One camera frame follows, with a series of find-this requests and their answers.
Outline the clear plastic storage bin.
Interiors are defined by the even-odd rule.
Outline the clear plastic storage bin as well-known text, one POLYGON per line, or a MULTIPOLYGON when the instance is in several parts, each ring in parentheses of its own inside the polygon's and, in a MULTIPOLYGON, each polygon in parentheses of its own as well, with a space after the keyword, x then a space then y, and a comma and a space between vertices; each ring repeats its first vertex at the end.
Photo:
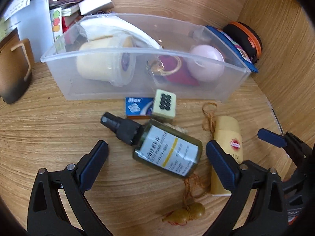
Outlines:
POLYGON ((67 100, 121 99, 127 96, 151 97, 157 89, 173 92, 179 98, 225 101, 250 75, 251 70, 221 39, 207 27, 159 16, 144 14, 98 14, 83 17, 71 26, 41 57, 67 100), (86 54, 79 51, 88 38, 80 23, 84 18, 117 16, 138 27, 156 40, 162 49, 148 47, 133 38, 131 48, 96 49, 98 52, 127 52, 136 58, 134 75, 128 85, 116 87, 109 82, 83 78, 77 71, 76 58, 86 54), (196 58, 189 53, 193 46, 210 45, 224 58, 224 73, 213 82, 199 82, 199 86, 159 83, 146 68, 147 60, 161 55, 180 56, 186 63, 196 58))

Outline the cream jar with clear lid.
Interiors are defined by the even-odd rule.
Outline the cream jar with clear lid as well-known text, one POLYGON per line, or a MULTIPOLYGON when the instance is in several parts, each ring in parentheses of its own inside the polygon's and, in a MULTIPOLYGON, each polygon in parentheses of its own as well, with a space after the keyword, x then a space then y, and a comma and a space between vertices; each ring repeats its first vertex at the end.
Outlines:
POLYGON ((127 52, 98 52, 96 49, 131 48, 133 37, 128 34, 117 34, 88 41, 81 45, 79 51, 86 54, 76 58, 78 73, 85 79, 109 82, 113 86, 122 87, 128 85, 134 75, 136 58, 127 52))

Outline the green glass spray bottle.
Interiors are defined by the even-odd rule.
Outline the green glass spray bottle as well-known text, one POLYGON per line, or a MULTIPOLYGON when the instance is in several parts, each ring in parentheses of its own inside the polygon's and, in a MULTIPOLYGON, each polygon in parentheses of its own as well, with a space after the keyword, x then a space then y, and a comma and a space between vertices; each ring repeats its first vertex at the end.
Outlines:
POLYGON ((188 178, 201 159, 200 140, 157 120, 150 119, 141 125, 106 112, 100 122, 119 140, 134 147, 134 160, 174 177, 188 178))

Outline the gold sunscreen bottle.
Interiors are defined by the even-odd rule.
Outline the gold sunscreen bottle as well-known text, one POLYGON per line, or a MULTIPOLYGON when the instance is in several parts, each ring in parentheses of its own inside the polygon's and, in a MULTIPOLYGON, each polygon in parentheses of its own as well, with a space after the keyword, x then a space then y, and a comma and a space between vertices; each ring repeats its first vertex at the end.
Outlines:
MULTIPOLYGON (((214 140, 225 153, 231 155, 237 163, 244 160, 242 136, 239 122, 230 116, 218 116, 215 123, 214 140)), ((210 194, 213 196, 230 196, 231 192, 224 189, 214 168, 211 171, 210 194)))

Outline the fruit pattern booklet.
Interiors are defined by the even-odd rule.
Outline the fruit pattern booklet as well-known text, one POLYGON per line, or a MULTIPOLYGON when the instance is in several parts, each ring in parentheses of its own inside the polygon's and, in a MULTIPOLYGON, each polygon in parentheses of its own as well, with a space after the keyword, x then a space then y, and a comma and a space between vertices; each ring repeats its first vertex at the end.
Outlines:
POLYGON ((62 8, 50 10, 50 19, 52 25, 53 39, 57 41, 62 35, 62 8))

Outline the white rectangular box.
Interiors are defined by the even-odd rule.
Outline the white rectangular box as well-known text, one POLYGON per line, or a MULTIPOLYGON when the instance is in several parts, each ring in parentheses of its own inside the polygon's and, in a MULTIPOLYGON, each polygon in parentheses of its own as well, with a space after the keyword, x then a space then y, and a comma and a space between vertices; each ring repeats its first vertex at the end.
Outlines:
POLYGON ((112 0, 83 0, 79 2, 80 13, 83 16, 93 14, 98 11, 107 11, 114 7, 112 0))

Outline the black orange zip pouch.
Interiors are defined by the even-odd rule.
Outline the black orange zip pouch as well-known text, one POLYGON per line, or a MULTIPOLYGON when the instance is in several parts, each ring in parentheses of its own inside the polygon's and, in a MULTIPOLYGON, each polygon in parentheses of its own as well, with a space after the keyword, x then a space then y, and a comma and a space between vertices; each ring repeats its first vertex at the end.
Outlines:
POLYGON ((263 44, 260 37, 251 27, 245 23, 233 21, 223 28, 223 32, 243 48, 253 64, 260 59, 263 52, 263 44))

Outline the olive gourd charm with string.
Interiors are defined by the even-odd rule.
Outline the olive gourd charm with string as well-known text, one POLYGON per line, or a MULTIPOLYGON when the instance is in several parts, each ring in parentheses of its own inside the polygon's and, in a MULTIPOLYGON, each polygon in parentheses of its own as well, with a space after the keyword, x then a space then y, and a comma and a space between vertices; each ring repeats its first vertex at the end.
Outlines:
POLYGON ((204 184, 196 173, 184 179, 183 182, 185 189, 182 206, 164 215, 162 222, 173 226, 185 226, 189 221, 198 220, 204 216, 206 209, 197 200, 208 194, 210 184, 204 184))

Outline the blue patchwork pencil case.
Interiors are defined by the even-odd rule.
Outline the blue patchwork pencil case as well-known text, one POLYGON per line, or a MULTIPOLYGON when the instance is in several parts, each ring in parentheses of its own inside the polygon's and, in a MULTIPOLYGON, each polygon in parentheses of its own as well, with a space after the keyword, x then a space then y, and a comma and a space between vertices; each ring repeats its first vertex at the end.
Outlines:
POLYGON ((245 65, 251 70, 252 73, 258 73, 258 69, 253 64, 249 57, 247 56, 246 52, 243 48, 236 43, 230 36, 228 36, 222 29, 213 27, 213 26, 206 26, 212 33, 214 33, 219 39, 221 39, 236 55, 245 63, 245 65))

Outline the white drawstring pouch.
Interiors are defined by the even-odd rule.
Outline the white drawstring pouch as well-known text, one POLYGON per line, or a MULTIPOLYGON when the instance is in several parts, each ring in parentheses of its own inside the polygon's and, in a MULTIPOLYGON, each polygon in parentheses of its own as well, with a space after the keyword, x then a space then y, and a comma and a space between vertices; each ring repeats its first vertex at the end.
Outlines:
POLYGON ((151 36, 117 16, 84 18, 80 25, 84 29, 89 41, 103 37, 129 34, 136 40, 145 43, 148 47, 162 49, 162 46, 151 38, 151 36))

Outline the red charm with gold ribbon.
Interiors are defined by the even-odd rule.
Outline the red charm with gold ribbon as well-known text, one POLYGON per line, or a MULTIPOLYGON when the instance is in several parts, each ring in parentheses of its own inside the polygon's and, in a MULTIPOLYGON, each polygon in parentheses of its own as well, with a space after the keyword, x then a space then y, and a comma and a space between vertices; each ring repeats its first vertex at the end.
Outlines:
POLYGON ((146 68, 159 83, 199 86, 199 82, 189 72, 186 61, 180 56, 158 56, 147 60, 146 68))

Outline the mahjong tile charm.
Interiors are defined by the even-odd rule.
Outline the mahjong tile charm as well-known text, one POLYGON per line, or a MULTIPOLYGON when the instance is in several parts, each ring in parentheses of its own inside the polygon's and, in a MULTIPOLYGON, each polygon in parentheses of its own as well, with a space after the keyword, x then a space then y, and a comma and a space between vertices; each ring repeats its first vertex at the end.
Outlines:
POLYGON ((153 102, 152 117, 163 122, 173 121, 176 116, 176 101, 175 93, 157 89, 153 102))

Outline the pink macaron-shaped case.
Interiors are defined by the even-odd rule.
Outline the pink macaron-shaped case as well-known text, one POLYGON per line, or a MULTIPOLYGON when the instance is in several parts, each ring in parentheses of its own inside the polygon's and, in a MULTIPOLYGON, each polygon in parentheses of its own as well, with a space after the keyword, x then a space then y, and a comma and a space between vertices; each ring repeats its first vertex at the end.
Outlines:
POLYGON ((224 58, 220 51, 210 45, 191 47, 189 53, 197 56, 187 60, 190 74, 200 82, 213 82, 224 73, 224 58))

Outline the stack of books and packets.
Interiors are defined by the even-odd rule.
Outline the stack of books and packets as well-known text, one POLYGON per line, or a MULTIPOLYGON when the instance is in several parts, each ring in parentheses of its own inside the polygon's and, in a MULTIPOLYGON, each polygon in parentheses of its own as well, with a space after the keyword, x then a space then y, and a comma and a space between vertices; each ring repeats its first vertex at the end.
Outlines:
POLYGON ((63 33, 80 19, 81 13, 79 2, 83 0, 49 0, 49 10, 62 8, 62 30, 63 33))

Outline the blue staples box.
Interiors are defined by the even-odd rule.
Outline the blue staples box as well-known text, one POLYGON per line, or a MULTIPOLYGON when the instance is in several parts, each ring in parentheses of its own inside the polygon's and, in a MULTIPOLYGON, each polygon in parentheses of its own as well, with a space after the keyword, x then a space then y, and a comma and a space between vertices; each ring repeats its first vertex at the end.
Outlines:
POLYGON ((153 98, 126 97, 125 115, 129 118, 149 118, 153 110, 153 98))

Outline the brown mug with lid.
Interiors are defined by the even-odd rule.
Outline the brown mug with lid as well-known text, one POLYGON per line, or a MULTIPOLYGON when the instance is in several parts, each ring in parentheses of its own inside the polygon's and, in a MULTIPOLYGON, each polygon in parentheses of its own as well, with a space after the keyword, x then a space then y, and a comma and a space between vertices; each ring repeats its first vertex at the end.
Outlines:
POLYGON ((7 103, 19 100, 32 79, 35 60, 29 39, 20 40, 14 29, 1 41, 0 94, 7 103))

